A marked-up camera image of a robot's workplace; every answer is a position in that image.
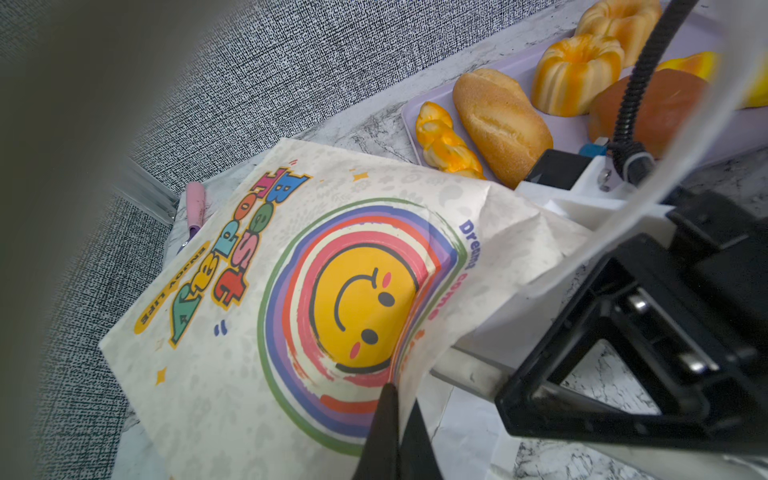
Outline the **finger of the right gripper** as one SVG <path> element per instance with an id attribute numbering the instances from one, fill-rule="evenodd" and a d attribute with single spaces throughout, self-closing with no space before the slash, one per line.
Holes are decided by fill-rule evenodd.
<path id="1" fill-rule="evenodd" d="M 631 279 L 606 254 L 495 398 L 516 436 L 717 453 L 767 452 L 767 415 L 702 420 L 663 412 L 628 332 Z"/>

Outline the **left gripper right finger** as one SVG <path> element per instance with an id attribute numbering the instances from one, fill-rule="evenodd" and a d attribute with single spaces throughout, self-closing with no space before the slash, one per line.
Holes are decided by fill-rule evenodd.
<path id="1" fill-rule="evenodd" d="M 443 479 L 418 402 L 414 403 L 406 424 L 399 458 L 403 480 Z"/>

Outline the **yellow oval fake bread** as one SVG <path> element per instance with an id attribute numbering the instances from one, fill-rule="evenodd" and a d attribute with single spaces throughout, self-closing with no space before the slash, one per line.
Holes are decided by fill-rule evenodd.
<path id="1" fill-rule="evenodd" d="M 718 69 L 720 56 L 716 52 L 705 51 L 684 58 L 670 59 L 661 63 L 656 70 L 682 71 L 699 77 L 704 81 L 711 81 Z M 767 55 L 763 56 L 761 67 L 758 70 L 752 85 L 748 89 L 742 102 L 743 108 L 760 108 L 767 106 Z"/>

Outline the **metal tongs white tips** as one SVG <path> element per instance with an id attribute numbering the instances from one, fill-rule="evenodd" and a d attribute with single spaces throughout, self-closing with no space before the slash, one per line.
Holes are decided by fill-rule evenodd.
<path id="1" fill-rule="evenodd" d="M 516 369 L 456 347 L 444 352 L 430 374 L 480 399 L 493 403 Z"/>

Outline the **white paper gift bag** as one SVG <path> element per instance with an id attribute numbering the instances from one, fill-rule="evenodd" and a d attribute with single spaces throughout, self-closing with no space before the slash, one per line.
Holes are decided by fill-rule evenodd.
<path id="1" fill-rule="evenodd" d="M 352 478 L 385 384 L 398 391 L 400 450 L 421 381 L 449 348 L 517 373 L 606 254 L 641 234 L 669 246 L 668 212 L 698 196 L 680 181 L 711 150 L 767 142 L 767 107 L 742 107 L 767 55 L 767 5 L 725 1 L 707 34 L 691 30 L 692 2 L 661 7 L 622 67 L 629 83 L 603 137 L 637 191 L 595 231 L 498 181 L 455 108 L 458 79 L 404 109 L 418 163 L 279 141 L 100 343 L 170 476 Z M 657 159 L 634 139 L 651 77 L 705 51 L 718 69 Z M 425 102 L 448 111 L 485 180 L 426 163 L 415 132 Z M 590 108 L 536 111 L 551 149 L 598 142 Z M 565 441 L 615 445 L 662 478 L 766 473 L 767 452 Z"/>

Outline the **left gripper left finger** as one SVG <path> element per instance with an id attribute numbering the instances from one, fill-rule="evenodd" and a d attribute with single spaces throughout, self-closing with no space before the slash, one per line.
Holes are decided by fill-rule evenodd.
<path id="1" fill-rule="evenodd" d="M 399 478 L 399 397 L 397 388 L 383 386 L 354 480 Z"/>

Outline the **golden baguette fake bread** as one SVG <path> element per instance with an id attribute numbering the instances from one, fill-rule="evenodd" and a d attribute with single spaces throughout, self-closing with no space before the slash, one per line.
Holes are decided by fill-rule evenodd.
<path id="1" fill-rule="evenodd" d="M 511 189 L 554 146 L 548 126 L 520 84 L 498 70 L 482 68 L 460 76 L 453 102 L 488 167 Z"/>

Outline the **round brown fake bun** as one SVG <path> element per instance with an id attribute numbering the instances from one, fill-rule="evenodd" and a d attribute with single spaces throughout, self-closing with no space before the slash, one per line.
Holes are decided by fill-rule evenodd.
<path id="1" fill-rule="evenodd" d="M 622 78 L 593 99 L 587 121 L 591 141 L 612 137 L 628 83 L 628 77 Z M 693 74 L 671 69 L 655 73 L 642 99 L 634 139 L 655 158 L 662 158 L 708 89 L 709 84 Z"/>

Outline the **orange twisted fake bread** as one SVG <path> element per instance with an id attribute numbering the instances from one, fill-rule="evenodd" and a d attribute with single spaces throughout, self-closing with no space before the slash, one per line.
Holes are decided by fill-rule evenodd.
<path id="1" fill-rule="evenodd" d="M 444 173 L 485 180 L 477 155 L 455 132 L 452 117 L 440 105 L 425 102 L 415 124 L 426 163 Z"/>

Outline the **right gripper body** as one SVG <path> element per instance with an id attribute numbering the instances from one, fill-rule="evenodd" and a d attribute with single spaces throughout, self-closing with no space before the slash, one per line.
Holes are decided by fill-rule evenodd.
<path id="1" fill-rule="evenodd" d="M 631 279 L 637 374 L 663 412 L 702 420 L 767 415 L 767 222 L 706 192 L 667 217 L 671 244 L 617 249 Z"/>

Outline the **yellow ring fake bread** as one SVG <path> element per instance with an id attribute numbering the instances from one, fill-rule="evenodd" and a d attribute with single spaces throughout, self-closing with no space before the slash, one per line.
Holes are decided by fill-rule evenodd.
<path id="1" fill-rule="evenodd" d="M 594 98 L 619 79 L 624 50 L 609 36 L 580 34 L 551 45 L 535 70 L 531 103 L 551 116 L 586 114 Z"/>

